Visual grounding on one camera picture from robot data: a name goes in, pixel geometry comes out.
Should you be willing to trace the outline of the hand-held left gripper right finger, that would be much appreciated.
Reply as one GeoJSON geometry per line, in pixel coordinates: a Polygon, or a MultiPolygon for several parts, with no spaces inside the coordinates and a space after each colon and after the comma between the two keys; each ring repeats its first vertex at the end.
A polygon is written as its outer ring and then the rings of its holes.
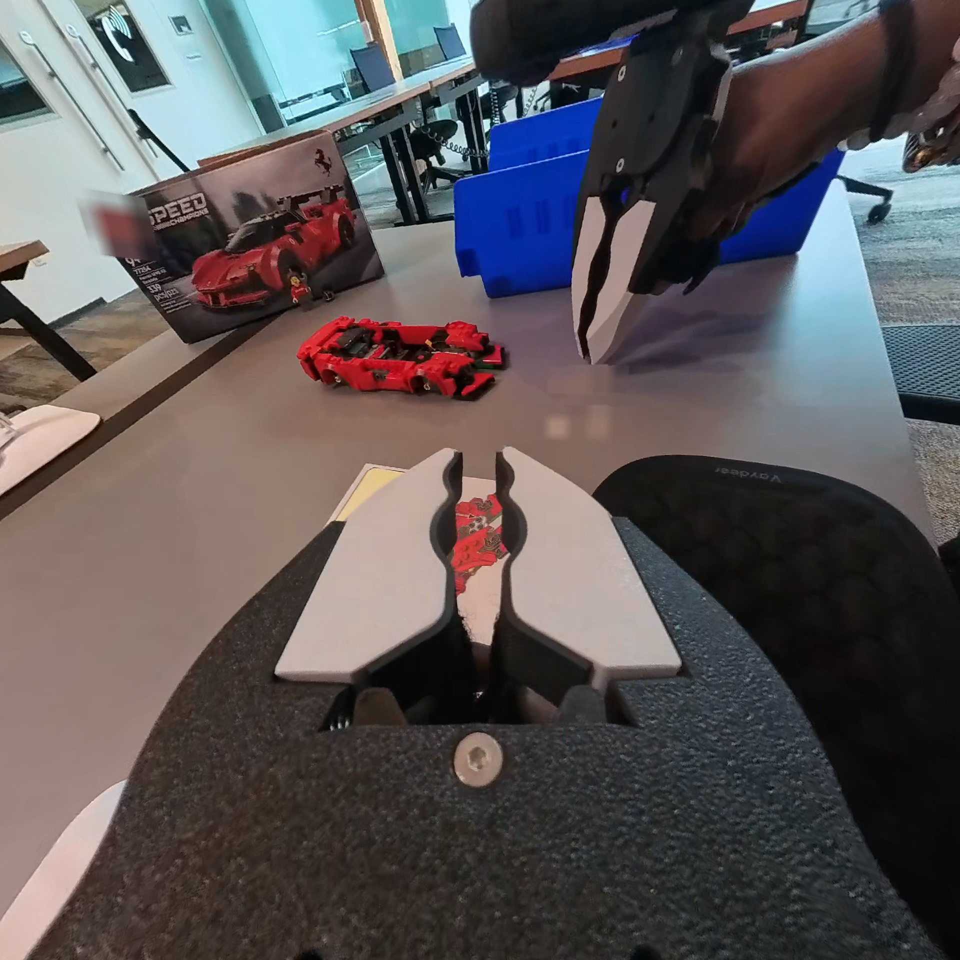
{"type": "Polygon", "coordinates": [[[502,572],[495,659],[522,687],[676,677],[681,656],[611,514],[515,447],[496,454],[502,572]]]}

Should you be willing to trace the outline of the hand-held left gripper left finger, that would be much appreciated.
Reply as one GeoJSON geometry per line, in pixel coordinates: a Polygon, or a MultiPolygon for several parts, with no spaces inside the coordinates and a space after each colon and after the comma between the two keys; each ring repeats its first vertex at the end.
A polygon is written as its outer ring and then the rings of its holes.
{"type": "Polygon", "coordinates": [[[407,469],[365,464],[331,515],[332,550],[274,676],[358,681],[451,625],[459,500],[453,448],[407,469]]]}

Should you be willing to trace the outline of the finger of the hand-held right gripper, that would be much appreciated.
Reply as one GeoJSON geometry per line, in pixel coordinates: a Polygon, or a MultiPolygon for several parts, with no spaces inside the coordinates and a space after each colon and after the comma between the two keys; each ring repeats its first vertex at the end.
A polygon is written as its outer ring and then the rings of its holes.
{"type": "Polygon", "coordinates": [[[616,225],[607,213],[604,200],[591,196],[585,201],[579,238],[574,249],[571,283],[573,330],[582,359],[586,346],[587,324],[593,318],[595,297],[606,275],[605,244],[610,242],[616,225]]]}
{"type": "Polygon", "coordinates": [[[632,292],[630,284],[656,211],[654,201],[639,200],[617,219],[605,244],[606,274],[585,330],[583,356],[591,365],[615,359],[650,300],[649,294],[632,292]]]}

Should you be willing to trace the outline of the person's right hand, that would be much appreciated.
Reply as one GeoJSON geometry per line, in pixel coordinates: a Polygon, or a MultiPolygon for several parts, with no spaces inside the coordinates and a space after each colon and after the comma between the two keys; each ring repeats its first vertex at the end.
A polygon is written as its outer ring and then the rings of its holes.
{"type": "Polygon", "coordinates": [[[867,128],[881,98],[886,44],[882,17],[871,13],[737,67],[687,238],[736,233],[764,197],[867,128]]]}

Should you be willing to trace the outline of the blue plastic bin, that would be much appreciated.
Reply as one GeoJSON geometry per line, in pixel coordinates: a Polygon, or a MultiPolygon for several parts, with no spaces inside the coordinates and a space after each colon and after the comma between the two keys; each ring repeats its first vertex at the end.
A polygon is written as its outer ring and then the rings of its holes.
{"type": "MultiPolygon", "coordinates": [[[[499,172],[587,152],[602,102],[601,97],[587,99],[494,126],[488,144],[488,170],[499,172]]],[[[834,149],[790,190],[769,199],[766,205],[787,210],[782,214],[786,219],[814,217],[845,158],[843,147],[834,149]]]]}
{"type": "MultiPolygon", "coordinates": [[[[586,150],[471,176],[454,188],[455,255],[461,276],[491,299],[569,288],[573,229],[586,150]]],[[[721,245],[720,265],[792,255],[816,203],[806,177],[750,217],[721,245]]]]}

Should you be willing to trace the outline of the building instruction booklet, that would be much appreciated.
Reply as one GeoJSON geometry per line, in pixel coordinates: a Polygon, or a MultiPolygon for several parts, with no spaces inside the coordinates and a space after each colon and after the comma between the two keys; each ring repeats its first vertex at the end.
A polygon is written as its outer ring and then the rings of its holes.
{"type": "Polygon", "coordinates": [[[460,616],[473,643],[490,646],[508,551],[501,536],[502,506],[492,479],[465,476],[454,513],[456,540],[449,555],[460,616]]]}

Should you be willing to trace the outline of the office chair wheeled base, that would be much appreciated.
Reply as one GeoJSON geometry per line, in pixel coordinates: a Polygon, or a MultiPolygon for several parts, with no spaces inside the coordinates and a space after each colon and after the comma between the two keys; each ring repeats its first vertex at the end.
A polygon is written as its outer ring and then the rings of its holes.
{"type": "Polygon", "coordinates": [[[848,195],[869,197],[875,200],[867,214],[869,225],[879,225],[886,219],[892,209],[894,192],[891,189],[843,174],[837,174],[836,179],[845,187],[848,195]]]}

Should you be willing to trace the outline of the black wristband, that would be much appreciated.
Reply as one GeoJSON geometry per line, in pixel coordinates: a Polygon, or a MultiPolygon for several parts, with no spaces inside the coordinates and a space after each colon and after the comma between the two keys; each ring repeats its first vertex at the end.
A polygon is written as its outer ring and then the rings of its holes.
{"type": "Polygon", "coordinates": [[[904,89],[916,63],[916,17],[911,1],[882,1],[877,7],[882,28],[884,60],[874,112],[868,126],[868,143],[884,135],[898,111],[904,89]]]}

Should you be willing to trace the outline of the blue office chair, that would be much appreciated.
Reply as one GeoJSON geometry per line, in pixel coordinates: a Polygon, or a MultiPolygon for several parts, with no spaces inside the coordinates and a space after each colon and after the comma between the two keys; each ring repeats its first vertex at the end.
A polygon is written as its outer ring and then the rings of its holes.
{"type": "Polygon", "coordinates": [[[351,49],[350,56],[363,90],[362,95],[384,90],[396,82],[390,63],[377,42],[351,49]]]}

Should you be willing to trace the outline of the black mesh office chair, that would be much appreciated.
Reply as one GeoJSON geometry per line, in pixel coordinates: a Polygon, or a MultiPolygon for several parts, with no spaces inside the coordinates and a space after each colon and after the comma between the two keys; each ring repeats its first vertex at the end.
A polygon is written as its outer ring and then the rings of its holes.
{"type": "Polygon", "coordinates": [[[959,324],[889,324],[881,333],[906,419],[959,426],[959,324]]]}

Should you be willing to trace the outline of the toy car cardboard box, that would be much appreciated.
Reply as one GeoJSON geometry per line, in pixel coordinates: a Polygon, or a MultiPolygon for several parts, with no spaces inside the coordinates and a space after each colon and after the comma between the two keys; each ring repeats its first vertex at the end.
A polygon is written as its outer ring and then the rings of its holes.
{"type": "Polygon", "coordinates": [[[116,259],[186,344],[385,274],[328,131],[162,181],[129,204],[152,239],[116,259]]]}

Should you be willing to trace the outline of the white flat stand base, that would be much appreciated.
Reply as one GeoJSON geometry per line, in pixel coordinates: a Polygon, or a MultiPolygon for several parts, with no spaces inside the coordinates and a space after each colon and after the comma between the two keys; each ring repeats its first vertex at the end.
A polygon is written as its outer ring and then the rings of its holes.
{"type": "Polygon", "coordinates": [[[1,496],[73,449],[102,424],[86,411],[41,404],[1,414],[1,496]]]}

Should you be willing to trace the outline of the white rounded plate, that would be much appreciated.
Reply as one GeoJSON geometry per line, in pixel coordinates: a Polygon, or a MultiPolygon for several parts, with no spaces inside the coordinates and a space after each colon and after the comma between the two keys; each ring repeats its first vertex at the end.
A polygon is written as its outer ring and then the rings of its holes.
{"type": "Polygon", "coordinates": [[[1,919],[2,959],[25,959],[41,941],[89,870],[126,785],[91,800],[56,839],[1,919]]]}

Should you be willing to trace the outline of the wooden side desk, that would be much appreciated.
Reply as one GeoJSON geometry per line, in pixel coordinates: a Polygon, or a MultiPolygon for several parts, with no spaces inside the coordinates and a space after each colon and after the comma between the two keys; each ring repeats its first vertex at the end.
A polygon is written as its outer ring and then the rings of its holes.
{"type": "Polygon", "coordinates": [[[5,286],[23,280],[30,263],[48,252],[40,240],[1,246],[1,323],[15,322],[69,374],[86,381],[97,374],[96,368],[5,286]]]}

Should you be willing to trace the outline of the phone icon wall sign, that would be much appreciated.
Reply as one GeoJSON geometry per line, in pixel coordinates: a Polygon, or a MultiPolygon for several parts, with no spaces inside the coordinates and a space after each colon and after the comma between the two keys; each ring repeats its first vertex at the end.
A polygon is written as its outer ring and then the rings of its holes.
{"type": "Polygon", "coordinates": [[[127,2],[77,1],[76,5],[129,92],[170,86],[127,2]]]}

